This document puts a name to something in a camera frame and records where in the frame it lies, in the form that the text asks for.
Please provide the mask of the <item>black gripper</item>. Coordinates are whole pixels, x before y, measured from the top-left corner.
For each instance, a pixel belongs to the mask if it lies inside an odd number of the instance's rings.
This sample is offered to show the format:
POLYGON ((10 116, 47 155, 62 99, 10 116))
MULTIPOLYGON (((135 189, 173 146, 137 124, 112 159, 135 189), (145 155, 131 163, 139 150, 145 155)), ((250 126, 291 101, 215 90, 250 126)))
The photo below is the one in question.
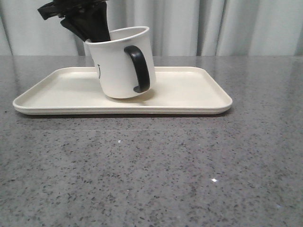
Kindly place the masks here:
POLYGON ((74 33, 82 41, 90 39, 92 42, 110 41, 107 25, 107 6, 100 6, 106 0, 53 0, 38 8, 44 20, 58 16, 63 18, 76 13, 83 13, 91 9, 90 20, 65 18, 61 25, 74 33))

